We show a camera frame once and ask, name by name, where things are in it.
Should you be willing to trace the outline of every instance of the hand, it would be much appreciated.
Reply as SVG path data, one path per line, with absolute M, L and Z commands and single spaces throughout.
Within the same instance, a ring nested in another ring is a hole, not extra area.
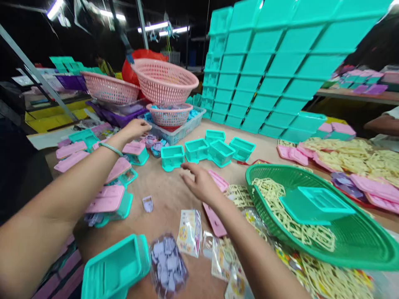
M 223 200 L 227 200 L 209 172 L 203 169 L 201 166 L 194 163 L 183 163 L 180 167 L 190 170 L 195 176 L 195 180 L 193 181 L 188 175 L 181 174 L 181 177 L 183 178 L 183 181 L 186 183 L 187 187 L 199 200 L 205 202 L 211 208 L 214 208 Z

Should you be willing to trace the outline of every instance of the purple plastic tray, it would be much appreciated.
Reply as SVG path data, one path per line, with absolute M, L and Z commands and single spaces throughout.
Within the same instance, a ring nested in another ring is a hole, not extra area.
M 121 116 L 121 115 L 115 114 L 111 111 L 108 111 L 108 110 L 94 104 L 91 101 L 87 101 L 86 105 L 89 105 L 90 107 L 92 107 L 94 109 L 94 111 L 97 113 L 97 115 L 104 121 L 109 122 L 111 125 L 113 125 L 115 127 L 121 127 L 121 128 L 125 127 L 132 119 L 137 118 L 138 116 L 148 112 L 147 109 L 143 108 L 143 109 L 140 109 L 139 111 L 136 111 L 127 116 Z

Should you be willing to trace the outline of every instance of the plastic toy parts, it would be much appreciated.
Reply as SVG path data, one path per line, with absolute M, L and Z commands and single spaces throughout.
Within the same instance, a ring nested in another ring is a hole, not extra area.
M 325 188 L 297 187 L 280 200 L 291 217 L 301 224 L 330 225 L 333 220 L 356 213 Z

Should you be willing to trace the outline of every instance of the metal pole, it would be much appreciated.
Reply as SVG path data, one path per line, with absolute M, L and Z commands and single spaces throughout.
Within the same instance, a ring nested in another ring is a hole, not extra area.
M 73 120 L 77 121 L 78 119 L 72 114 L 72 112 L 68 109 L 68 107 L 64 104 L 64 102 L 59 97 L 59 94 L 47 83 L 47 81 L 41 76 L 41 74 L 37 71 L 33 63 L 29 60 L 29 58 L 25 55 L 25 53 L 21 50 L 21 48 L 17 45 L 17 43 L 12 39 L 12 37 L 7 33 L 7 31 L 0 24 L 0 35 L 4 38 L 6 43 L 10 45 L 13 51 L 18 55 L 19 58 L 23 61 L 26 67 L 31 71 L 31 73 L 40 81 L 40 83 L 47 89 L 50 95 L 55 99 L 58 105 L 65 111 L 65 113 Z
M 147 33 L 145 32 L 145 23 L 143 15 L 143 7 L 141 6 L 141 0 L 136 0 L 138 19 L 140 20 L 141 34 L 143 36 L 144 48 L 148 50 Z

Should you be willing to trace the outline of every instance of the bracelet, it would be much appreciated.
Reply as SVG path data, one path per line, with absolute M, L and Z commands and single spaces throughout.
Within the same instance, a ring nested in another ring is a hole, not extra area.
M 112 150 L 115 153 L 117 153 L 120 157 L 123 157 L 123 154 L 121 153 L 120 150 L 114 148 L 113 146 L 110 146 L 108 143 L 100 142 L 99 146 L 103 146 L 103 147 L 109 148 L 110 150 Z

